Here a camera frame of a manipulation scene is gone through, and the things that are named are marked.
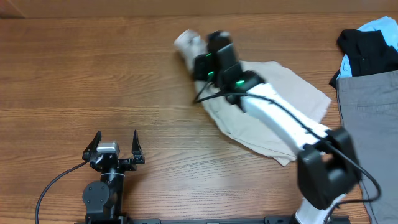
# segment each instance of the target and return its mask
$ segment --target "light blue cloth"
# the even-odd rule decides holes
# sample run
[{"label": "light blue cloth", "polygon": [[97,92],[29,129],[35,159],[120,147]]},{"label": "light blue cloth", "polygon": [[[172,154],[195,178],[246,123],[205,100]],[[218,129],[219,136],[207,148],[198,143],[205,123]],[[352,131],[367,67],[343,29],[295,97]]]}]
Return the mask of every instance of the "light blue cloth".
[{"label": "light blue cloth", "polygon": [[[388,46],[393,46],[398,51],[398,25],[397,22],[390,17],[384,16],[383,18],[368,22],[358,30],[362,32],[381,31],[386,44]],[[351,66],[349,65],[348,56],[344,55],[340,66],[340,74],[337,78],[349,78],[352,76],[353,74],[351,72]]]}]

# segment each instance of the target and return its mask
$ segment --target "wall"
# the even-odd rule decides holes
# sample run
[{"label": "wall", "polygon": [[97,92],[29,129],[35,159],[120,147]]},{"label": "wall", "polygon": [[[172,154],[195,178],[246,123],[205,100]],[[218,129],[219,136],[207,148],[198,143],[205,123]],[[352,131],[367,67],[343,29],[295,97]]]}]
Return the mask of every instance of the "wall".
[{"label": "wall", "polygon": [[391,12],[397,0],[0,0],[9,17]]}]

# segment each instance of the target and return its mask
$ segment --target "beige cloth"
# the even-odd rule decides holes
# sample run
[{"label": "beige cloth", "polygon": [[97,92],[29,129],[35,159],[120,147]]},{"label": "beige cloth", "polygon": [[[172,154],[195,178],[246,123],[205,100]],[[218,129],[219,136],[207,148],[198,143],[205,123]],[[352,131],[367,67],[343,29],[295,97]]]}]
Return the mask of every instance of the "beige cloth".
[{"label": "beige cloth", "polygon": [[[183,38],[188,36],[197,38],[198,35],[194,34],[196,33],[188,30],[174,43],[179,50],[183,49],[180,52],[186,60],[192,58],[194,54],[187,53],[189,52],[189,47],[187,47],[188,44],[185,44],[190,43],[192,45],[192,41],[184,42]],[[198,40],[196,42],[201,43],[200,45],[203,46],[203,42]],[[206,52],[205,49],[196,49],[195,51]],[[241,64],[243,70],[253,70],[262,78],[265,78],[267,83],[272,84],[281,97],[310,119],[320,122],[324,117],[331,101],[329,97],[300,78],[293,71],[284,68],[277,62],[241,61]],[[187,68],[190,71],[192,71],[192,65],[193,63],[190,63],[190,65],[187,63]],[[202,89],[204,84],[205,82],[201,81],[195,82],[197,92]],[[210,87],[201,94],[200,98],[213,95],[218,91],[218,88]],[[225,98],[214,98],[204,101],[202,104],[216,122],[220,131],[231,139],[240,142],[253,151],[273,157],[283,166],[286,166],[292,160],[296,160],[296,155],[272,130],[256,118],[243,113],[236,105],[230,105]]]}]

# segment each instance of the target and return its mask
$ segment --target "wooden table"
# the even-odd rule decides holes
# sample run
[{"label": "wooden table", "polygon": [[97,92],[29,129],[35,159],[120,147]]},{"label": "wooden table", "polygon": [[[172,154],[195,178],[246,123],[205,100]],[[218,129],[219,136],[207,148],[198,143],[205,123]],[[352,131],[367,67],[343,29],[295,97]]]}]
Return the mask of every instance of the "wooden table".
[{"label": "wooden table", "polygon": [[[290,215],[300,206],[294,162],[282,167],[222,135],[201,105],[173,41],[186,29],[231,32],[239,56],[276,60],[325,92],[323,124],[339,126],[329,79],[343,29],[384,14],[0,20],[0,223],[34,223],[44,187],[79,164],[97,130],[129,155],[138,130],[146,164],[127,173],[124,211],[164,220]],[[85,215],[85,166],[45,195],[40,223]],[[359,198],[358,188],[348,198]],[[369,223],[362,204],[336,212]]]}]

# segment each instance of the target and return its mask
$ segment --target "black cloth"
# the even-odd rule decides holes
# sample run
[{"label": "black cloth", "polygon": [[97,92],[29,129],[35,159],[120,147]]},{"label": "black cloth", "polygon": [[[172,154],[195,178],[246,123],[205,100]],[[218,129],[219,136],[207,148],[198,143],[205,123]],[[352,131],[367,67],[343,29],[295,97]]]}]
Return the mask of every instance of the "black cloth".
[{"label": "black cloth", "polygon": [[[337,44],[349,58],[353,77],[398,70],[398,52],[386,44],[381,31],[343,30]],[[330,80],[334,88],[339,73]]]}]

